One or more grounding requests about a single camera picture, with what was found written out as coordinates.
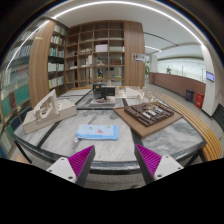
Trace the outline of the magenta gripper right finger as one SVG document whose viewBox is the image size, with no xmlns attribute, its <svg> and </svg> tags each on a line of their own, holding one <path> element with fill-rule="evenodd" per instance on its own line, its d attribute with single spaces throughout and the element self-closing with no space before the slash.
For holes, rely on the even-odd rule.
<svg viewBox="0 0 224 224">
<path fill-rule="evenodd" d="M 135 145 L 134 154 L 146 184 L 150 184 L 183 169 L 183 166 L 171 156 L 161 156 L 139 144 Z"/>
</svg>

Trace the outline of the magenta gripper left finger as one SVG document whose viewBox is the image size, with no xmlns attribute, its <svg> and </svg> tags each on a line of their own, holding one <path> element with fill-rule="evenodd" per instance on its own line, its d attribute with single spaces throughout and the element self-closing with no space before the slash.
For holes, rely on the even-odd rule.
<svg viewBox="0 0 224 224">
<path fill-rule="evenodd" d="M 91 145 L 69 158 L 60 157 L 47 171 L 83 187 L 94 157 L 95 146 Z"/>
</svg>

